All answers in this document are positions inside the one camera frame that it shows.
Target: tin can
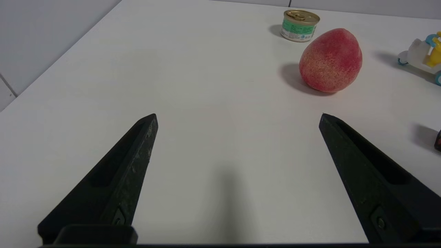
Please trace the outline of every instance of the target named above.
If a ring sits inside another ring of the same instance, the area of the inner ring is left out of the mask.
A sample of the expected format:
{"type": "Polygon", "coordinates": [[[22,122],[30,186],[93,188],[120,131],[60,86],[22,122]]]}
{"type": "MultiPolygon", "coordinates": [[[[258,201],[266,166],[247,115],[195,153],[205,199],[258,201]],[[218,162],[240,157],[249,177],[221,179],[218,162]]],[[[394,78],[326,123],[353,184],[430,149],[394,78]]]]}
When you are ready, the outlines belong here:
{"type": "Polygon", "coordinates": [[[312,12],[291,9],[283,13],[284,19],[280,34],[290,41],[307,42],[312,39],[320,17],[312,12]]]}

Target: white toy vehicle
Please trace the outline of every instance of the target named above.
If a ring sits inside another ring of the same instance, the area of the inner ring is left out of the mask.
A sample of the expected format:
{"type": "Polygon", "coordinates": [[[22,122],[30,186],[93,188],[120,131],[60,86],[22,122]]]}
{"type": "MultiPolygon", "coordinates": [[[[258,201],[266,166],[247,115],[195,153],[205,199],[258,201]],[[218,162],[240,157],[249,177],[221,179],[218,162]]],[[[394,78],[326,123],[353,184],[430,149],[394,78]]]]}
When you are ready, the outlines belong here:
{"type": "Polygon", "coordinates": [[[441,32],[438,32],[437,35],[429,35],[426,41],[414,40],[408,51],[398,54],[398,64],[410,64],[418,69],[435,74],[435,83],[441,86],[441,43],[438,40],[439,36],[441,36],[441,32]]]}

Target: dark object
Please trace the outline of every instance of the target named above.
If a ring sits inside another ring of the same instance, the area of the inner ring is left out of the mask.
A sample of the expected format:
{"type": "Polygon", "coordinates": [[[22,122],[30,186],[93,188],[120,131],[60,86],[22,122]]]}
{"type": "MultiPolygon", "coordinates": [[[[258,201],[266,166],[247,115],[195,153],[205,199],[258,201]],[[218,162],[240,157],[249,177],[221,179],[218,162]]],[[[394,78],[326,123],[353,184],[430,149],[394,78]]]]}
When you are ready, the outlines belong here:
{"type": "Polygon", "coordinates": [[[438,133],[437,139],[435,140],[435,149],[441,151],[441,131],[438,133]]]}
{"type": "Polygon", "coordinates": [[[370,243],[441,241],[441,198],[342,120],[320,131],[370,243]]]}
{"type": "Polygon", "coordinates": [[[38,225],[44,248],[439,247],[441,199],[342,120],[323,114],[320,130],[371,243],[136,245],[130,226],[157,132],[139,120],[38,225]]]}
{"type": "Polygon", "coordinates": [[[131,225],[157,130],[155,114],[136,122],[38,225],[43,244],[52,244],[72,224],[131,225]]]}

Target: peach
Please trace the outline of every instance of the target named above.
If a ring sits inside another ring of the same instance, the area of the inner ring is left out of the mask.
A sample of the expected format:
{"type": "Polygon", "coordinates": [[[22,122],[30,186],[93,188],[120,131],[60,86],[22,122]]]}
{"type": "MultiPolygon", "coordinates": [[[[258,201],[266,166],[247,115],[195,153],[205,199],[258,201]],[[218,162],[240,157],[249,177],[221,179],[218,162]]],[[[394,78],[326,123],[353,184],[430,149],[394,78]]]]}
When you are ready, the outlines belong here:
{"type": "Polygon", "coordinates": [[[337,28],[320,35],[306,47],[300,59],[300,74],[313,89],[337,92],[357,78],[362,60],[355,36],[337,28]]]}

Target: blue toy wheel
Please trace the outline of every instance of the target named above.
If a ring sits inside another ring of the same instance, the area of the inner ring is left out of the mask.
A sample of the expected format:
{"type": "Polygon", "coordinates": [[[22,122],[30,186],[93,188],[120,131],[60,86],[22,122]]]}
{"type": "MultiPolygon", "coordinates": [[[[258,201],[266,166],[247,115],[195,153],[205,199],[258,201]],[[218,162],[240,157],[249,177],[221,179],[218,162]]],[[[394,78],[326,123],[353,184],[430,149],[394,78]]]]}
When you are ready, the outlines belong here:
{"type": "Polygon", "coordinates": [[[435,83],[439,86],[441,86],[441,71],[439,71],[437,73],[437,75],[435,76],[435,83]]]}
{"type": "Polygon", "coordinates": [[[408,64],[409,62],[407,62],[407,61],[401,61],[401,59],[400,58],[398,58],[398,64],[399,65],[406,65],[406,64],[408,64]]]}

